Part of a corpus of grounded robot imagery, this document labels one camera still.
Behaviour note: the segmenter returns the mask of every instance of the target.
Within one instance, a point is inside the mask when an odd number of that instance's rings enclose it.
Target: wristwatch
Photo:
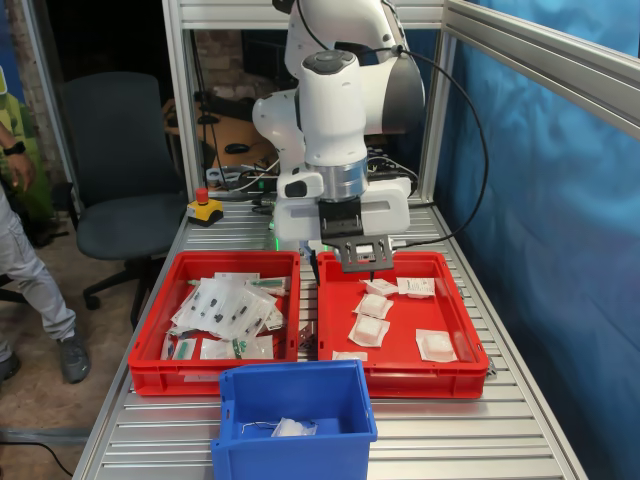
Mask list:
[[[24,143],[18,142],[11,148],[5,148],[2,151],[8,157],[9,155],[19,155],[24,153],[27,149],[24,146]]]

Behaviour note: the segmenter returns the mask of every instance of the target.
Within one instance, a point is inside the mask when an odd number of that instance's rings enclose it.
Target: red tray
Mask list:
[[[291,277],[291,291],[276,306],[287,319],[274,336],[274,360],[200,360],[200,333],[191,360],[160,360],[171,317],[193,287],[187,280],[213,277],[216,272],[256,272],[262,278]],[[298,359],[300,316],[300,255],[293,252],[186,252],[176,255],[129,355],[129,369],[140,395],[217,395],[218,375],[255,363],[295,362]]]
[[[346,274],[333,254],[318,257],[318,359],[331,360],[333,351],[367,352],[364,362],[371,397],[478,398],[482,395],[489,359],[458,293],[444,257],[432,252],[398,253],[394,269],[376,278],[396,283],[396,277],[435,278],[436,295],[414,299],[389,297],[391,323],[382,347],[363,348],[348,339],[356,308],[366,292],[360,280],[369,274]],[[448,331],[457,362],[424,362],[416,344],[416,329]]]

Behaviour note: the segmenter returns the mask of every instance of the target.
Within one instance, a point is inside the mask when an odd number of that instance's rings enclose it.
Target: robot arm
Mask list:
[[[282,8],[284,3],[274,0]],[[318,52],[297,2],[288,3],[287,67],[300,85],[259,100],[253,114],[258,131],[280,152],[276,235],[282,241],[321,239],[337,250],[344,271],[391,268],[388,235],[409,227],[410,181],[369,183],[364,135],[404,133],[418,123],[424,111],[420,73],[412,59],[389,52],[367,67],[349,52]],[[372,48],[405,44],[386,0],[301,4],[328,47],[338,40]]]

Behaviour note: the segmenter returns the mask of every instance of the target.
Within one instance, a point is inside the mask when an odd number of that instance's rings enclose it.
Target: blue crate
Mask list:
[[[378,430],[359,360],[228,370],[220,397],[220,438],[211,442],[215,480],[366,479]],[[273,427],[249,425],[282,417],[318,430],[271,438]]]

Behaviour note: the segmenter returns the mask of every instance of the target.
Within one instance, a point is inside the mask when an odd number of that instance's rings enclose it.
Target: gray pants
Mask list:
[[[76,314],[69,310],[47,267],[40,260],[22,229],[18,216],[7,204],[0,187],[0,274],[18,282],[24,298],[42,315],[45,332],[54,340],[74,334]],[[0,362],[11,356],[9,343],[0,338]]]

